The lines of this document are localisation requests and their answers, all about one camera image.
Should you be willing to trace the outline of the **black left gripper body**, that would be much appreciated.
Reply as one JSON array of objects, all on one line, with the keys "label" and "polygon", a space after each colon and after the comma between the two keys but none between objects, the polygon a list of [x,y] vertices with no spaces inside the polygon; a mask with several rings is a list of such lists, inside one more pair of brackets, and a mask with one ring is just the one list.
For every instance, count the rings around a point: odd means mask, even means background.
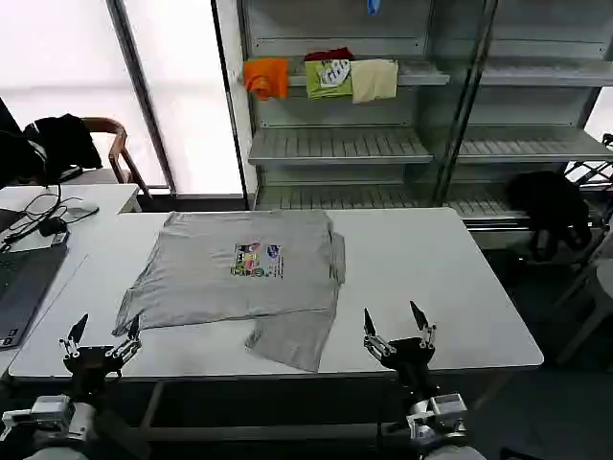
[{"label": "black left gripper body", "polygon": [[121,358],[111,346],[79,347],[68,352],[63,364],[71,374],[68,395],[72,399],[93,399],[101,395],[109,374],[121,374]]}]

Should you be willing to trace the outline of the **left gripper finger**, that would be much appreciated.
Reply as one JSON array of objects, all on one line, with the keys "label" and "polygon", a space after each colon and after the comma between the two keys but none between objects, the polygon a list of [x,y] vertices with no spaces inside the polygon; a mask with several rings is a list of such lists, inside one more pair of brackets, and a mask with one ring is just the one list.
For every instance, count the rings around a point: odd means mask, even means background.
[{"label": "left gripper finger", "polygon": [[126,339],[110,351],[107,351],[105,356],[118,360],[131,360],[142,347],[139,333],[140,316],[136,315],[130,322]]},{"label": "left gripper finger", "polygon": [[83,336],[89,315],[86,313],[82,316],[82,318],[75,323],[66,337],[61,337],[59,339],[59,345],[64,350],[64,357],[71,357],[74,353],[78,351],[78,346]]}]

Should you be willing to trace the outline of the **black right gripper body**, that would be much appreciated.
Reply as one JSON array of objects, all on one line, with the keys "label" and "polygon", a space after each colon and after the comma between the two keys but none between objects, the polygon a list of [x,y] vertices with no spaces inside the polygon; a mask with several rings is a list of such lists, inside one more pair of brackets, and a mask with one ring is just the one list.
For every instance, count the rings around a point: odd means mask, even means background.
[{"label": "black right gripper body", "polygon": [[420,337],[392,340],[389,345],[395,351],[384,358],[384,366],[397,372],[399,382],[413,398],[422,401],[436,396],[439,387],[431,379],[428,367],[434,346]]}]

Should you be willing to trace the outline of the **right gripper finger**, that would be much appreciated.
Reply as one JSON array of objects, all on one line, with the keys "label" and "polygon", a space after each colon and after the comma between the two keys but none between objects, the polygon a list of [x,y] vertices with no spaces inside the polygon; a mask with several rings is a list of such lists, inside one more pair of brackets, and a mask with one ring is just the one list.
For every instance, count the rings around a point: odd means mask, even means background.
[{"label": "right gripper finger", "polygon": [[410,302],[410,307],[420,331],[420,346],[422,349],[434,349],[437,326],[427,320],[425,313],[414,301]]},{"label": "right gripper finger", "polygon": [[374,322],[367,309],[364,309],[364,347],[375,358],[393,356],[397,350],[376,333]]}]

